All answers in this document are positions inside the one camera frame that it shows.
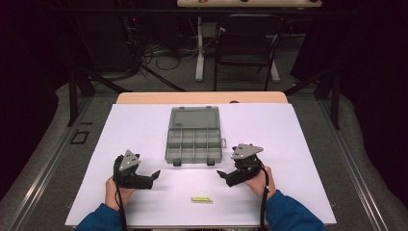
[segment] human hand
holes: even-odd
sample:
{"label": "human hand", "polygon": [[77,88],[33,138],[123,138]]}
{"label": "human hand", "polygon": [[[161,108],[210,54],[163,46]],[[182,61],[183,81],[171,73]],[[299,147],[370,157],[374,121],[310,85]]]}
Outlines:
{"label": "human hand", "polygon": [[[270,167],[264,166],[265,170],[268,173],[269,177],[269,192],[267,195],[267,199],[270,199],[275,193],[276,193],[276,188],[275,188],[275,183],[272,178],[272,171]],[[258,175],[253,177],[250,180],[245,181],[245,184],[259,197],[262,197],[264,194],[264,189],[265,189],[265,173],[260,170]]]}
{"label": "human hand", "polygon": [[[136,189],[119,188],[119,190],[120,195],[122,196],[123,206],[126,206],[130,200],[130,197],[132,196]],[[119,201],[118,194],[116,193],[116,184],[113,177],[111,176],[106,181],[105,204],[114,210],[119,210],[119,206],[116,203],[115,196],[117,201]]]}

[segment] white tabletop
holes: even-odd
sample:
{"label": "white tabletop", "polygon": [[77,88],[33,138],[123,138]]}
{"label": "white tabletop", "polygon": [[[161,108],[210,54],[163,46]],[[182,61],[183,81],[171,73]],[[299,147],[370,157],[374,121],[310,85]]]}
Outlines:
{"label": "white tabletop", "polygon": [[[239,143],[263,147],[258,157],[271,166],[276,188],[304,204],[323,223],[336,223],[291,104],[212,104],[219,108],[221,136],[227,143],[222,162],[213,167],[166,163],[170,111],[179,106],[208,105],[113,105],[66,225],[77,225],[104,201],[114,161],[129,149],[140,153],[137,174],[162,171],[152,190],[137,191],[127,205],[129,227],[259,226],[261,199],[245,184],[229,188],[217,174],[217,170],[235,170],[231,147]],[[193,203],[192,196],[209,196],[214,202]]]}
{"label": "white tabletop", "polygon": [[320,7],[321,1],[311,2],[309,0],[177,0],[179,7],[294,7],[294,8],[313,8]]}

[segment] dark background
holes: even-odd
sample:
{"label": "dark background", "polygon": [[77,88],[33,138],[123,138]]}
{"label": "dark background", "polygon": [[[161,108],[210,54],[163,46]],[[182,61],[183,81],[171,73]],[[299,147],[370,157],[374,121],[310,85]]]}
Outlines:
{"label": "dark background", "polygon": [[[174,5],[174,1],[163,3]],[[326,0],[323,7],[353,10],[365,6],[363,3]],[[63,7],[69,5],[68,2],[59,4]],[[69,38],[70,44],[64,46],[69,48],[69,55],[90,69],[95,68],[96,63],[121,69],[132,62],[129,59],[109,60],[110,55],[105,60],[96,60],[96,55],[93,57],[88,52],[87,44],[97,37],[81,37],[86,37],[89,29],[81,18],[76,18],[74,27],[67,25],[66,21],[53,19],[63,25],[64,32],[60,33],[34,1],[7,1],[0,11],[0,92],[4,102],[0,127],[0,162],[3,166],[0,196],[3,197],[52,121],[58,106],[55,90],[67,83],[72,66],[59,37]],[[354,41],[352,52],[341,69],[341,92],[355,107],[371,162],[389,189],[408,206],[408,126],[404,112],[408,108],[408,99],[404,95],[408,85],[406,12],[408,9],[403,1],[392,4],[386,1],[381,11],[361,28],[360,37]],[[120,23],[114,20],[91,22],[94,23],[92,28],[110,25],[105,27],[105,33],[115,36],[99,42],[105,42],[105,46],[111,49],[104,52],[113,53],[113,56],[117,42],[125,37],[116,33],[121,30],[115,25]],[[330,66],[353,23],[347,20],[315,20],[293,67],[293,76],[305,80]],[[153,36],[163,39],[160,34]],[[175,46],[177,40],[172,37],[167,44]],[[121,46],[120,49],[125,56],[131,57],[127,47]]]}

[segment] black cable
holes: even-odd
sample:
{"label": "black cable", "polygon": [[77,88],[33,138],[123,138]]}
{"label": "black cable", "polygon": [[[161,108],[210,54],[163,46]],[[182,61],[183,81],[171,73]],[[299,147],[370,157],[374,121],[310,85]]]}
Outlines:
{"label": "black cable", "polygon": [[122,222],[122,230],[127,231],[127,221],[126,221],[125,209],[123,206],[122,195],[120,194],[120,188],[119,188],[119,185],[117,184],[115,168],[114,168],[114,180],[115,180],[115,185],[116,185],[115,201],[116,201],[117,206],[119,206],[120,218]]}
{"label": "black cable", "polygon": [[145,66],[145,65],[141,65],[141,68],[145,69],[147,72],[149,72],[150,74],[152,74],[154,77],[156,77],[158,80],[162,81],[163,83],[169,85],[170,87],[172,87],[173,89],[179,90],[179,91],[186,91],[174,84],[172,84],[171,82],[169,82],[167,79],[165,79],[164,77],[162,77],[161,75],[159,75],[158,73],[154,72],[153,70],[151,70],[149,67]]}
{"label": "black cable", "polygon": [[261,230],[265,230],[265,209],[267,207],[267,197],[269,193],[269,176],[264,166],[261,167],[261,170],[265,174],[265,188],[264,188],[264,194],[262,195],[260,222],[261,222]]}

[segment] black curtain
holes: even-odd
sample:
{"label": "black curtain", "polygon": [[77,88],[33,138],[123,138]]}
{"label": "black curtain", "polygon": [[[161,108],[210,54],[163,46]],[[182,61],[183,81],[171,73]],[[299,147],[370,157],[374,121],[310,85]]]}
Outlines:
{"label": "black curtain", "polygon": [[[324,1],[323,7],[359,10],[381,2]],[[404,26],[408,8],[403,1],[385,1],[377,9],[359,28],[358,38],[342,62],[341,93],[354,105],[371,162],[390,191],[408,207],[408,30]],[[314,21],[292,75],[303,81],[330,66],[354,23]]]}
{"label": "black curtain", "polygon": [[35,2],[5,1],[0,11],[3,198],[52,121],[58,107],[55,90],[67,82],[67,71]]}

